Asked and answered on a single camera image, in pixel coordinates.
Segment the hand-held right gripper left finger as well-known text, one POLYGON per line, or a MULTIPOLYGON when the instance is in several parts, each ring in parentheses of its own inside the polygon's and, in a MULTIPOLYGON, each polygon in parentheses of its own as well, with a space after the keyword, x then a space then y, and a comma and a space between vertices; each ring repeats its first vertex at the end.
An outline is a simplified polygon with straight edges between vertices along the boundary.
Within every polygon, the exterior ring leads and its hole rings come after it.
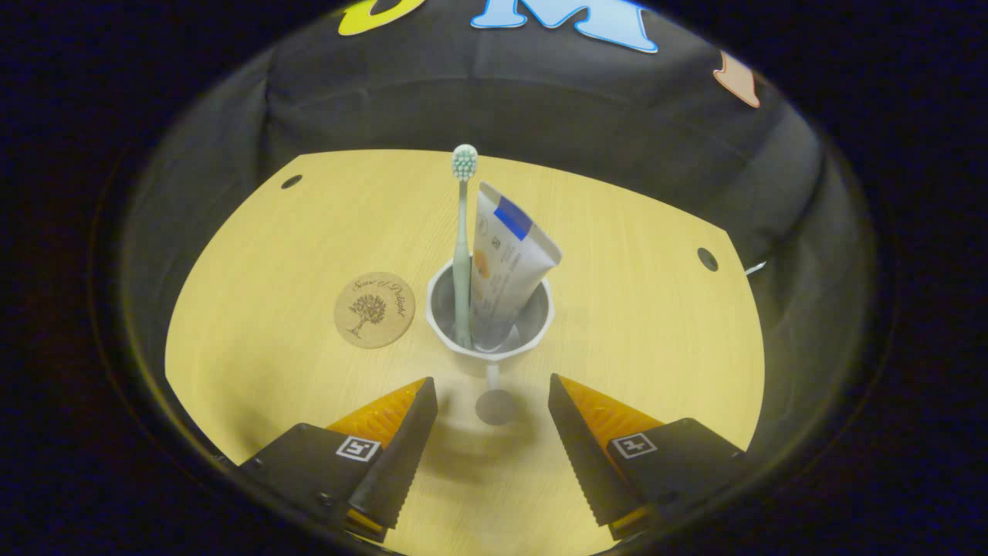
POLYGON ((384 541, 398 526, 438 415, 423 377, 319 427, 300 422, 239 468, 329 531, 384 541))

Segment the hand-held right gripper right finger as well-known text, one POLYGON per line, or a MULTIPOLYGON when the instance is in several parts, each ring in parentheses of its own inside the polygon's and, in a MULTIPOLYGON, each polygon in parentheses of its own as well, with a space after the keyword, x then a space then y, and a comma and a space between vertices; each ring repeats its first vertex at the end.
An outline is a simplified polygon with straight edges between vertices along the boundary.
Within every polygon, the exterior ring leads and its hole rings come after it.
POLYGON ((615 541, 705 506, 748 469, 744 450, 698 420, 663 423, 557 373, 548 412, 590 512, 615 541))

